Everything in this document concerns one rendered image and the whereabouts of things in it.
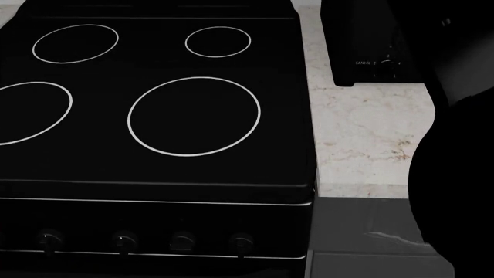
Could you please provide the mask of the black electric stove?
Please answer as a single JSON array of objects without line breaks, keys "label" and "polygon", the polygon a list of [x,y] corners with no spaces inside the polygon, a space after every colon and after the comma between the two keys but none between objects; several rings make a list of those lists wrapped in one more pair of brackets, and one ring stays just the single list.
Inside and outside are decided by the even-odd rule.
[{"label": "black electric stove", "polygon": [[291,0],[23,0],[0,28],[0,278],[306,278],[315,193]]}]

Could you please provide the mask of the black stove knob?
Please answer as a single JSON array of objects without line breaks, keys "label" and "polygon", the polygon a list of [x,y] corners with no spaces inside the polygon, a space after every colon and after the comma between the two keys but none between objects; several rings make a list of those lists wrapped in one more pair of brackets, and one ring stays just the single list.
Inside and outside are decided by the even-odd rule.
[{"label": "black stove knob", "polygon": [[50,257],[65,246],[65,236],[55,229],[42,229],[36,236],[36,242],[43,253]]},{"label": "black stove knob", "polygon": [[111,238],[111,246],[120,257],[126,258],[138,249],[139,241],[135,233],[120,230],[115,232]]},{"label": "black stove knob", "polygon": [[192,252],[196,244],[196,238],[193,233],[179,231],[171,236],[169,250],[172,252],[188,253]]},{"label": "black stove knob", "polygon": [[253,250],[254,238],[248,233],[235,233],[228,242],[229,251],[233,256],[245,258]]}]

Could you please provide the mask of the black toaster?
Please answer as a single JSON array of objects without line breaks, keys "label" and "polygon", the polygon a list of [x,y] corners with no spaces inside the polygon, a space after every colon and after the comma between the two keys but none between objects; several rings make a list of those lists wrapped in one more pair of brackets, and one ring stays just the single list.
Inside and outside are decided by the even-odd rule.
[{"label": "black toaster", "polygon": [[421,83],[387,0],[321,0],[333,82]]}]

